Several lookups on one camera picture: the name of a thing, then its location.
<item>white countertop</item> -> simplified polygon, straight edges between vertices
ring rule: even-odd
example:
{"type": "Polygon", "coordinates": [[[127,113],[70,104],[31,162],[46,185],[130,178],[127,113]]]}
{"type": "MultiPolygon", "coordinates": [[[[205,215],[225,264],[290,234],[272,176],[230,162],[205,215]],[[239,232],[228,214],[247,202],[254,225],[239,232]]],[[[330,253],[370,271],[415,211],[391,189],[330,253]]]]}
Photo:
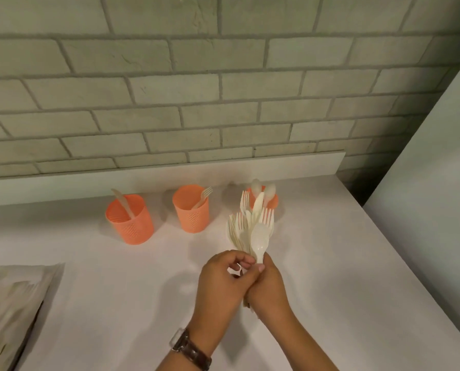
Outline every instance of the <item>white countertop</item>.
{"type": "MultiPolygon", "coordinates": [[[[341,371],[460,371],[460,333],[335,176],[278,181],[269,253],[297,317],[341,371]]],[[[139,246],[104,219],[112,198],[0,207],[0,265],[65,263],[20,371],[147,371],[187,324],[201,267],[229,249],[242,187],[216,188],[211,223],[180,229],[173,191],[145,198],[155,226],[139,246]]],[[[282,371],[285,356],[241,309],[213,370],[282,371]]]]}

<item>watch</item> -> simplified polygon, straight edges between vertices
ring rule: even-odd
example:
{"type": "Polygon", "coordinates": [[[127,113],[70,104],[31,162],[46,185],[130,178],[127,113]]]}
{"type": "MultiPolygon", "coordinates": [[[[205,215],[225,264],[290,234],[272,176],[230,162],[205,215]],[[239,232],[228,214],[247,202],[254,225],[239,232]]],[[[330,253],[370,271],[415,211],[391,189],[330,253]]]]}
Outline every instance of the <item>watch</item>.
{"type": "Polygon", "coordinates": [[[179,328],[170,341],[172,351],[182,353],[190,362],[194,363],[202,371],[208,371],[211,365],[211,358],[206,356],[189,339],[189,330],[179,328]]]}

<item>utensil holder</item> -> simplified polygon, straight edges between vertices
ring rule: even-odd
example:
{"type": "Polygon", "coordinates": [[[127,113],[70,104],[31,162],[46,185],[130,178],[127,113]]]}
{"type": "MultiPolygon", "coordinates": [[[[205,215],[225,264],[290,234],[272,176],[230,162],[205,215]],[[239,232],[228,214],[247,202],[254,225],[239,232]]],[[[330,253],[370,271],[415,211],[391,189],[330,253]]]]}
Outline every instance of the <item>utensil holder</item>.
{"type": "MultiPolygon", "coordinates": [[[[247,191],[250,193],[249,195],[249,206],[251,206],[251,208],[254,207],[254,202],[256,201],[256,198],[254,197],[254,194],[252,193],[252,190],[251,188],[249,187],[247,189],[247,191]]],[[[266,206],[266,208],[269,208],[270,210],[274,210],[276,207],[278,207],[278,195],[275,194],[275,196],[273,197],[273,199],[271,199],[269,202],[268,202],[268,205],[266,206]]]]}
{"type": "Polygon", "coordinates": [[[124,196],[135,217],[130,218],[118,199],[115,199],[106,209],[106,218],[125,243],[139,245],[146,242],[153,235],[153,222],[147,211],[146,203],[140,195],[128,194],[124,196]]]}
{"type": "Polygon", "coordinates": [[[182,229],[187,233],[199,233],[209,224],[209,198],[206,198],[202,206],[192,210],[191,208],[201,200],[204,187],[199,185],[186,185],[180,187],[173,194],[173,205],[177,210],[182,229]]]}

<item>person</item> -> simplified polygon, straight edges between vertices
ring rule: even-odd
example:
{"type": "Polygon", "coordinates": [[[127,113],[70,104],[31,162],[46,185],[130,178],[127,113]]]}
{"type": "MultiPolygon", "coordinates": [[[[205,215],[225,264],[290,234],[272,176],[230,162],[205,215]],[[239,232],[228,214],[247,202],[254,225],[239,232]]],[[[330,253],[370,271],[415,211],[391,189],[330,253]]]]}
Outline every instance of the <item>person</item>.
{"type": "MultiPolygon", "coordinates": [[[[264,255],[264,263],[257,264],[251,255],[242,251],[224,251],[202,268],[187,330],[190,342],[204,355],[211,357],[244,296],[282,348],[293,371],[338,371],[292,312],[282,275],[268,253],[264,255]],[[228,267],[248,271],[238,276],[228,273],[228,267]]],[[[200,368],[184,354],[170,351],[156,371],[175,370],[199,371],[200,368]]]]}

